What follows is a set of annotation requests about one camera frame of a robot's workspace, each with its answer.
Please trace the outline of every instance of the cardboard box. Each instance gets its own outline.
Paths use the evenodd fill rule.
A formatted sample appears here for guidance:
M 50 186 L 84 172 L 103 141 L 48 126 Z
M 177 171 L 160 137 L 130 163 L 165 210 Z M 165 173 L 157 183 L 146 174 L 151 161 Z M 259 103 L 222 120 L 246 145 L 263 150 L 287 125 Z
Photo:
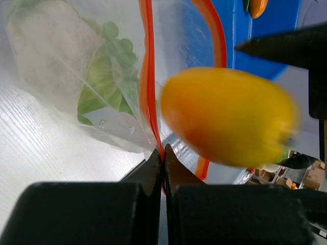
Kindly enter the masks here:
M 282 185 L 282 186 L 286 186 L 288 188 L 291 189 L 292 187 L 292 184 L 293 184 L 293 181 L 291 179 L 279 179 L 277 182 L 276 182 L 276 185 Z
M 317 167 L 311 167 L 305 180 L 304 187 L 318 190 L 325 178 L 325 171 Z
M 325 170 L 325 163 L 320 160 L 315 161 L 312 166 L 318 169 Z

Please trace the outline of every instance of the green vegetable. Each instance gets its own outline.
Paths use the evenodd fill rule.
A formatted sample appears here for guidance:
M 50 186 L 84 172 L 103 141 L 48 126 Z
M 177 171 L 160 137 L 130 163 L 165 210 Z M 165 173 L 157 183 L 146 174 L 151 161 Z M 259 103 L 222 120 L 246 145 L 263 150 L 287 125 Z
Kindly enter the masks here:
M 244 11 L 249 12 L 250 0 L 243 0 Z
M 118 33 L 119 33 L 118 27 L 112 21 L 109 21 L 102 25 L 102 36 L 105 39 L 117 38 Z
M 85 85 L 80 95 L 78 115 L 108 106 L 116 111 L 119 110 L 122 93 L 113 80 L 108 57 L 108 49 L 103 44 L 96 52 L 88 69 L 86 82 L 89 86 Z
M 125 112 L 135 117 L 113 79 L 111 67 L 111 58 L 115 57 L 124 71 L 124 78 L 120 84 L 121 89 L 132 103 L 138 105 L 138 73 L 135 74 L 135 71 L 130 69 L 137 62 L 137 56 L 133 52 L 133 43 L 127 38 L 117 39 L 119 30 L 113 22 L 104 23 L 101 27 L 94 19 L 83 18 L 83 20 L 104 38 L 105 43 L 97 50 L 89 66 L 86 77 L 89 86 L 84 86 L 79 98 L 78 120 L 85 125 L 92 125 L 82 115 L 108 106 L 118 112 Z
M 124 49 L 126 53 L 130 53 L 133 51 L 133 43 L 129 39 L 123 38 L 122 40 L 119 41 L 119 44 L 121 45 L 121 47 Z

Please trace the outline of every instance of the ziplock bag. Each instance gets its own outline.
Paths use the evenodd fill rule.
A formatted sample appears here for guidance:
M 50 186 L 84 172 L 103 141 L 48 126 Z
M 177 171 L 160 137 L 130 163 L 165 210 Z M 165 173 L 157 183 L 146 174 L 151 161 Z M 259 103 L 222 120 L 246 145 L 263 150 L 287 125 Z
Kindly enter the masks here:
M 171 135 L 156 85 L 185 68 L 226 65 L 210 1 L 14 0 L 2 8 L 18 86 L 130 152 L 162 150 Z

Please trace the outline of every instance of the white surface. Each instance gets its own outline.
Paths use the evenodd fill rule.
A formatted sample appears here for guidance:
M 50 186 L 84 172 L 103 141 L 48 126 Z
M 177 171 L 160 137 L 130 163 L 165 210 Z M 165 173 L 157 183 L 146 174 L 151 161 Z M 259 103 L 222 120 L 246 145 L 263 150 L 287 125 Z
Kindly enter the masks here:
M 0 57 L 0 232 L 31 183 L 117 181 L 143 160 L 92 139 L 14 87 L 18 77 L 2 23 Z

